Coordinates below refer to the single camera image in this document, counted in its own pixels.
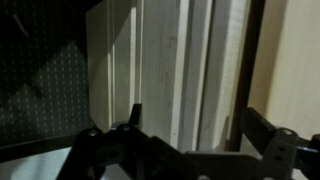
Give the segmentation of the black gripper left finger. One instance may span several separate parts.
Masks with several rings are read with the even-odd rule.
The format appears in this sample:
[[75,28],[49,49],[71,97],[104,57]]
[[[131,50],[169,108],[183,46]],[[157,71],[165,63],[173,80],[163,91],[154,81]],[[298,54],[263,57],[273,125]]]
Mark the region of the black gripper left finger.
[[140,128],[142,117],[142,105],[134,104],[131,110],[131,115],[128,124],[131,127]]

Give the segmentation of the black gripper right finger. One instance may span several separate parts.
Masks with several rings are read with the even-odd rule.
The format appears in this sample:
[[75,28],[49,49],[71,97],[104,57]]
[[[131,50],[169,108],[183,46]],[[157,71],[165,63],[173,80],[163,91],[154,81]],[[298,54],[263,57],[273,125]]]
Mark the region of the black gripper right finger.
[[247,107],[241,113],[240,130],[258,153],[263,154],[276,128],[255,109]]

